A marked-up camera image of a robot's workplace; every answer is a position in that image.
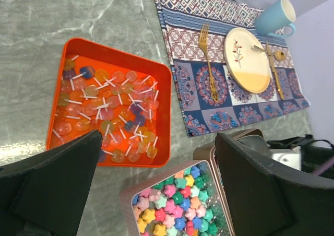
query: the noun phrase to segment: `marble countertop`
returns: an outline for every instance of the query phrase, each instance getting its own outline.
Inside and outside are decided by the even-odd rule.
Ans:
[[[2,0],[0,166],[43,152],[64,43],[83,37],[169,65],[153,0]],[[306,110],[255,125],[266,139],[310,133]],[[175,88],[172,157],[160,169],[97,167],[78,235],[127,235],[118,194],[185,159],[215,134],[186,136]]]

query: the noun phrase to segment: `light blue mug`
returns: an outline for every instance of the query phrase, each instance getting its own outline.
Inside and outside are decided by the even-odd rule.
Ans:
[[[254,21],[256,31],[260,34],[287,38],[291,36],[296,27],[292,22],[296,20],[296,12],[289,0],[278,0],[268,9],[264,10]],[[279,35],[273,32],[285,26],[291,26],[292,32],[288,35]]]

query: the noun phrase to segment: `orange plastic tray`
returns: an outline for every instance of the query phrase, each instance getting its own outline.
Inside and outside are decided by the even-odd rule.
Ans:
[[[154,159],[150,159],[146,156],[146,154],[141,154],[140,159],[137,162],[132,163],[125,157],[125,161],[123,163],[115,163],[111,160],[111,155],[106,154],[106,160],[103,163],[99,163],[98,165],[147,168],[158,168],[164,166],[170,158],[171,151],[171,71],[163,64],[118,51],[116,49],[82,38],[72,38],[68,40],[63,48],[63,54],[59,64],[58,80],[52,106],[49,131],[46,139],[46,149],[49,150],[55,147],[54,142],[58,139],[52,133],[52,128],[54,126],[56,109],[59,108],[57,106],[57,101],[62,80],[63,64],[66,57],[71,58],[74,55],[79,55],[79,57],[75,60],[75,71],[77,74],[79,74],[79,69],[81,67],[90,65],[95,70],[104,69],[110,74],[115,71],[122,71],[124,74],[126,74],[129,70],[134,70],[137,72],[139,78],[151,75],[158,82],[157,89],[159,89],[159,107],[156,110],[156,114],[153,118],[156,120],[157,124],[155,133],[159,137],[156,144],[158,149],[156,157]],[[87,80],[87,85],[90,84],[96,85],[93,79]],[[66,122],[74,125],[76,120],[66,119]],[[86,132],[88,131],[78,132],[73,128],[70,136],[74,139]],[[130,134],[125,130],[124,132],[126,133],[126,136],[129,137]],[[128,143],[126,140],[117,146],[117,149],[121,149],[124,152],[127,150],[127,148]]]

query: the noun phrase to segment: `placemat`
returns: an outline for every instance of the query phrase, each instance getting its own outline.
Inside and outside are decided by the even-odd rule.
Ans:
[[[262,12],[229,0],[155,0],[160,25],[172,67],[177,96],[188,136],[224,131],[279,117],[309,107],[304,98],[284,38],[261,36],[253,21]],[[210,24],[208,56],[219,93],[219,102],[210,96],[207,61],[198,38],[204,23]],[[241,88],[226,67],[223,44],[228,32],[243,27],[272,52],[282,50],[285,61],[275,60],[284,100],[275,79],[266,91],[250,93]]]

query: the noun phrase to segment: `plate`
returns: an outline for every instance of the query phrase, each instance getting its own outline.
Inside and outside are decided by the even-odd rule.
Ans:
[[[266,53],[255,51],[260,41],[244,28],[232,29],[225,38],[226,66],[235,81],[245,90],[261,93],[270,83],[271,70]]]

